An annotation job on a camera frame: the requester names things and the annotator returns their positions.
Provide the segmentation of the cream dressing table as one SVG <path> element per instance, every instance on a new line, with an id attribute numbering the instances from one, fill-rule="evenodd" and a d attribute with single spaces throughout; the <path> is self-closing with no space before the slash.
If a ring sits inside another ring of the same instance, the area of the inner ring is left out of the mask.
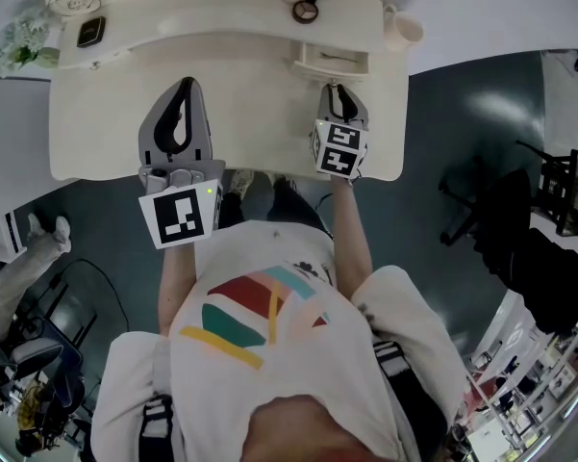
<path id="1" fill-rule="evenodd" d="M 384 181 L 404 165 L 408 60 L 384 40 L 383 0 L 318 0 L 311 24 L 283 0 L 120 0 L 100 43 L 76 46 L 80 15 L 65 23 L 49 98 L 54 177 L 110 180 L 137 172 L 138 130 L 152 105 L 191 76 L 203 91 L 215 157 L 229 167 L 314 174 L 308 136 L 322 85 L 291 70 L 294 42 L 369 54 L 369 76 L 339 82 L 369 116 L 361 171 Z"/>

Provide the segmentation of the black metal frame chair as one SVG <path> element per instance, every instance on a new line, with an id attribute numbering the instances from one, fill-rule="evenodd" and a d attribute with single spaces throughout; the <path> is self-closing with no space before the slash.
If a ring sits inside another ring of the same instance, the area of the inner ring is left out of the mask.
<path id="1" fill-rule="evenodd" d="M 83 259 L 56 272 L 38 295 L 26 292 L 15 312 L 23 337 L 54 334 L 79 349 L 98 320 L 98 312 L 85 291 L 68 281 L 68 273 Z"/>

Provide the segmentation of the small cream drawer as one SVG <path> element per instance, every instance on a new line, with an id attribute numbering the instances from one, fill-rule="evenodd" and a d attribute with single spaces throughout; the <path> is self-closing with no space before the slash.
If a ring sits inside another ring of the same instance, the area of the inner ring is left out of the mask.
<path id="1" fill-rule="evenodd" d="M 345 56 L 358 62 L 353 64 L 338 60 L 321 60 L 318 55 L 319 52 Z M 291 70 L 318 82 L 362 82 L 369 76 L 369 54 L 366 52 L 294 42 L 291 45 L 290 53 Z"/>

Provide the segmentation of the person's white printed shirt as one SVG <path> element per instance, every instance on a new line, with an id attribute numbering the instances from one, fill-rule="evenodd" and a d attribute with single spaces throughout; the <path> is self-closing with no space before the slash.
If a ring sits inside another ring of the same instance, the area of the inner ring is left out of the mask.
<path id="1" fill-rule="evenodd" d="M 97 462 L 240 462 L 254 411 L 310 396 L 370 450 L 433 462 L 463 401 L 462 359 L 408 273 L 349 300 L 323 232 L 250 220 L 195 247 L 167 337 L 115 339 L 91 429 Z"/>

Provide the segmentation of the small black box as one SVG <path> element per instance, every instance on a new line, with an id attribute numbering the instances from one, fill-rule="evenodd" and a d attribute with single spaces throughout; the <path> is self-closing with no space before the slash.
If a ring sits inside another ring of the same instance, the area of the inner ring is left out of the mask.
<path id="1" fill-rule="evenodd" d="M 83 49 L 100 43 L 105 33 L 105 27 L 105 16 L 97 16 L 84 22 L 80 27 L 76 46 Z"/>

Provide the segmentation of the person's dark trousers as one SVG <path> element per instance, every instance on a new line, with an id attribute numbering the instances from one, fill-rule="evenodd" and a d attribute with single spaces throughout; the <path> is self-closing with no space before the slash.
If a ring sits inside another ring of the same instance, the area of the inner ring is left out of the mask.
<path id="1" fill-rule="evenodd" d="M 301 196 L 290 178 L 285 175 L 271 175 L 270 180 L 274 197 L 266 215 L 267 221 L 299 223 L 332 237 L 316 210 Z M 242 201 L 228 192 L 223 194 L 219 210 L 219 229 L 245 222 L 241 209 Z"/>

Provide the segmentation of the black table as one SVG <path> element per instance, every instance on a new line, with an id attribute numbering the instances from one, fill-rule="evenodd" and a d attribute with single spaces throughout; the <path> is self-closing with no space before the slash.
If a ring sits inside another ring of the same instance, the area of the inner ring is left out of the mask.
<path id="1" fill-rule="evenodd" d="M 533 209 L 554 223 L 559 236 L 578 237 L 578 150 L 554 156 L 524 141 L 515 143 L 542 159 Z"/>

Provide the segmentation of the person's right forearm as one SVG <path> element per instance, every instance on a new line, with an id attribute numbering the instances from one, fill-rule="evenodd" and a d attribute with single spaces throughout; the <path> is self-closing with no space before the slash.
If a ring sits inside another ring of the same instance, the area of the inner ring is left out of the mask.
<path id="1" fill-rule="evenodd" d="M 332 176 L 331 187 L 337 289 L 351 300 L 373 273 L 372 259 L 352 185 Z"/>

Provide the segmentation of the person's grey shoe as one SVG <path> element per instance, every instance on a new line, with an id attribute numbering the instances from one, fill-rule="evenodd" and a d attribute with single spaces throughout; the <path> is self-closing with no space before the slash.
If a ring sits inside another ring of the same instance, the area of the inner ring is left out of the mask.
<path id="1" fill-rule="evenodd" d="M 237 169 L 233 172 L 228 194 L 234 195 L 239 201 L 242 201 L 253 183 L 255 171 L 251 169 Z"/>

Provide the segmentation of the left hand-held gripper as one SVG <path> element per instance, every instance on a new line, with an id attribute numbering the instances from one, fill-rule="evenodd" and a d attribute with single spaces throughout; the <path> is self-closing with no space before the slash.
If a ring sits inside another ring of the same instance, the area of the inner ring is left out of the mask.
<path id="1" fill-rule="evenodd" d="M 145 195 L 138 199 L 157 249 L 191 244 L 217 228 L 225 163 L 213 148 L 203 91 L 193 77 L 178 80 L 152 105 L 138 130 L 141 164 L 189 161 L 182 167 L 142 167 Z"/>

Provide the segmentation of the white mug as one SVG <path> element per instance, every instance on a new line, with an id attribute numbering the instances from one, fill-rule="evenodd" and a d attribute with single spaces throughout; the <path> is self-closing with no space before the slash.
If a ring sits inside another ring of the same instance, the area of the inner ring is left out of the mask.
<path id="1" fill-rule="evenodd" d="M 389 51 L 400 52 L 419 44 L 424 37 L 421 23 L 393 4 L 384 6 L 384 40 Z"/>

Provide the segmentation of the person's left forearm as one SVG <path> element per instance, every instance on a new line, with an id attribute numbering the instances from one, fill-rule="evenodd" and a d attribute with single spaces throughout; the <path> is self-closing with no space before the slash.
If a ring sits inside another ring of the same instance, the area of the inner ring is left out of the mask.
<path id="1" fill-rule="evenodd" d="M 159 288 L 158 319 L 162 336 L 171 325 L 196 282 L 195 246 L 184 244 L 164 251 Z"/>

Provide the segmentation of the white flower bouquet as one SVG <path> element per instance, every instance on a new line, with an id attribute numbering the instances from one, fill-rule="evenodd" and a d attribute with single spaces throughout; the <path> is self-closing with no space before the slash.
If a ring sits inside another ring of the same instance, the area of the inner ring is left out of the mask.
<path id="1" fill-rule="evenodd" d="M 56 68 L 60 50 L 49 41 L 60 23 L 43 1 L 21 10 L 0 32 L 0 78 L 11 76 L 28 64 Z"/>

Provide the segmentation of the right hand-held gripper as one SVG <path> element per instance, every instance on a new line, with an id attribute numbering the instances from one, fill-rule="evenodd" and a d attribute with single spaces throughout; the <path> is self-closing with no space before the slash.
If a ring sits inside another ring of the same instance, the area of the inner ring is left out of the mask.
<path id="1" fill-rule="evenodd" d="M 338 118 L 334 111 L 334 92 L 341 104 L 345 124 L 330 122 Z M 368 111 L 359 96 L 342 84 L 325 84 L 321 89 L 317 120 L 310 135 L 314 167 L 318 173 L 343 179 L 355 179 L 367 153 Z"/>

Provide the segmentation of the round makeup compact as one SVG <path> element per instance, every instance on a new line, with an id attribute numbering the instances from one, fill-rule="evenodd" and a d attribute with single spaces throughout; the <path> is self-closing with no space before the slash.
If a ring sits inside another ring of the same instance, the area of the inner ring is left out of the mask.
<path id="1" fill-rule="evenodd" d="M 293 4 L 291 14 L 300 24 L 313 23 L 319 14 L 317 0 L 299 0 Z"/>

